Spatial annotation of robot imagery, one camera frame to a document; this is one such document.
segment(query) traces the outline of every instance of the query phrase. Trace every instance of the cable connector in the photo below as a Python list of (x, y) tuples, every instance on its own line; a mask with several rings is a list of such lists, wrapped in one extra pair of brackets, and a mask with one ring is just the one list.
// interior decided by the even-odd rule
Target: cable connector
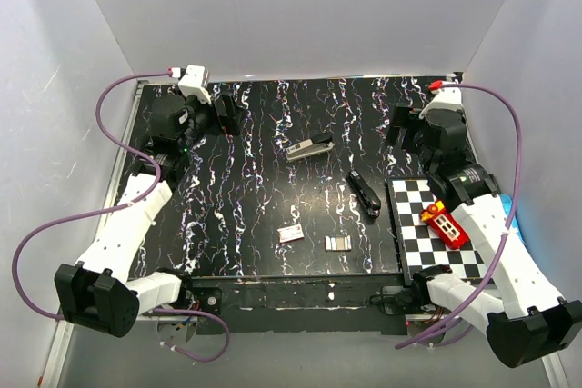
[(170, 72), (170, 77), (173, 77), (175, 79), (180, 79), (186, 72), (185, 69), (180, 67), (169, 67), (168, 71)]
[(443, 81), (435, 81), (433, 82), (431, 85), (428, 86), (428, 89), (433, 92), (433, 94), (435, 93), (436, 90), (438, 90), (440, 87), (443, 86)]
[(184, 97), (195, 95), (201, 104), (213, 104), (213, 97), (208, 93), (208, 70), (202, 65), (189, 65), (180, 77), (178, 88)]

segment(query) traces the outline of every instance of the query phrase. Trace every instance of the white label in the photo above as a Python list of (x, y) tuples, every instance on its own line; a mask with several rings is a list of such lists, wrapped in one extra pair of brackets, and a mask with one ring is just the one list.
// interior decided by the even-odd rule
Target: white label
[(281, 229), (277, 229), (277, 232), (279, 232), (279, 243), (288, 243), (289, 241), (303, 238), (303, 229), (301, 228), (301, 224), (282, 227)]
[(473, 168), (467, 168), (466, 170), (463, 171), (463, 173), (465, 173), (469, 178), (469, 181), (473, 183), (479, 182), (481, 180), (481, 178), (479, 177), (479, 173), (477, 173)]
[(180, 124), (184, 124), (184, 122), (188, 119), (188, 112), (184, 111), (184, 115), (182, 115), (180, 118), (178, 118), (178, 122), (180, 122)]

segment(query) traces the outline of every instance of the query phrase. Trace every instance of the red toy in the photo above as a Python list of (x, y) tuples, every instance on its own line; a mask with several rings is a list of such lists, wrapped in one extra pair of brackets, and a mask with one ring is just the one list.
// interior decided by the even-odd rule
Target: red toy
[(467, 233), (447, 212), (440, 200), (423, 210), (420, 213), (420, 220), (428, 224), (449, 249), (460, 249), (463, 244), (469, 241)]

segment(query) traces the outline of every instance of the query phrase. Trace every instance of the gray floor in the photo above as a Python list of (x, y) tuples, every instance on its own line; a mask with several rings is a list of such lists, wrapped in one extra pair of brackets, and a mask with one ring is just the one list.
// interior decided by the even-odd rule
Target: gray floor
[[(394, 350), (401, 339), (378, 333), (239, 333), (221, 359), (193, 366), (160, 347), (155, 322), (138, 322), (123, 339), (76, 326), (59, 387), (549, 386), (541, 361), (510, 370), (479, 332), (432, 352), (422, 346)], [(222, 341), (222, 335), (195, 337), (189, 348), (209, 355)]]

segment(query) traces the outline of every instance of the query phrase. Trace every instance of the blue object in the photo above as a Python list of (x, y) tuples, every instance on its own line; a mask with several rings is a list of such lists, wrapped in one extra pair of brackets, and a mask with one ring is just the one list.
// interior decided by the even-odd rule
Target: blue object
[[(509, 194), (501, 194), (501, 203), (503, 204), (503, 210), (505, 211), (506, 215), (509, 215), (509, 211), (511, 210), (511, 204), (513, 203), (511, 200), (511, 196)], [(524, 241), (524, 237), (521, 236), (521, 231), (519, 230), (519, 224), (517, 224), (517, 217), (513, 217), (513, 222), (511, 222), (511, 227), (517, 231), (517, 236), (521, 240), (523, 244), (526, 242)]]

